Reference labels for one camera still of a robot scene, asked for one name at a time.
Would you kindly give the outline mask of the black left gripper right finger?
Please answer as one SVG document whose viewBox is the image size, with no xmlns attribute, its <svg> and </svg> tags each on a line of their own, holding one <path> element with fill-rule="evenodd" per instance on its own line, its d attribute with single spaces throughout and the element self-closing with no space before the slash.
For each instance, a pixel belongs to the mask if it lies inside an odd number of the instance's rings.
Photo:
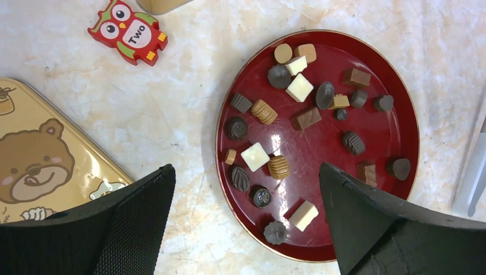
<svg viewBox="0 0 486 275">
<path fill-rule="evenodd" d="M 341 274 L 484 274 L 485 223 L 415 205 L 329 163 L 320 190 Z"/>
</svg>

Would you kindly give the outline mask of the gold bear tin lid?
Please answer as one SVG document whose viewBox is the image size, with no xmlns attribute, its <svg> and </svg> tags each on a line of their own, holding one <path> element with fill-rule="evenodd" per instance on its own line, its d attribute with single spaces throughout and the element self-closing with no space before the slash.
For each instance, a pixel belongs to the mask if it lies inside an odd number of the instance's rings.
<svg viewBox="0 0 486 275">
<path fill-rule="evenodd" d="M 1 222 L 45 219 L 132 183 L 25 82 L 1 79 Z"/>
</svg>

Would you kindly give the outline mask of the silver metal tongs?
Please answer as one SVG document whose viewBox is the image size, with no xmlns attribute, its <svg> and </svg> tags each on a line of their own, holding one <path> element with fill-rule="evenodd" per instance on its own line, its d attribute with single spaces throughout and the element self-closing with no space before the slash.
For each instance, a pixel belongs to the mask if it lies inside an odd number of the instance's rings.
<svg viewBox="0 0 486 275">
<path fill-rule="evenodd" d="M 472 217 L 485 190 L 485 119 L 476 143 L 464 167 L 460 186 L 454 196 L 451 210 L 460 215 Z"/>
</svg>

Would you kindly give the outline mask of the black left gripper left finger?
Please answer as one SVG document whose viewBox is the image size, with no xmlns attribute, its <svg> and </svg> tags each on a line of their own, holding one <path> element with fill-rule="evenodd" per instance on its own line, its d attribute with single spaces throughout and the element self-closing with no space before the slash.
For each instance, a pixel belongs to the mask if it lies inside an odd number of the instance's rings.
<svg viewBox="0 0 486 275">
<path fill-rule="evenodd" d="M 153 274 L 175 184 L 167 164 L 41 221 L 1 225 L 1 273 Z"/>
</svg>

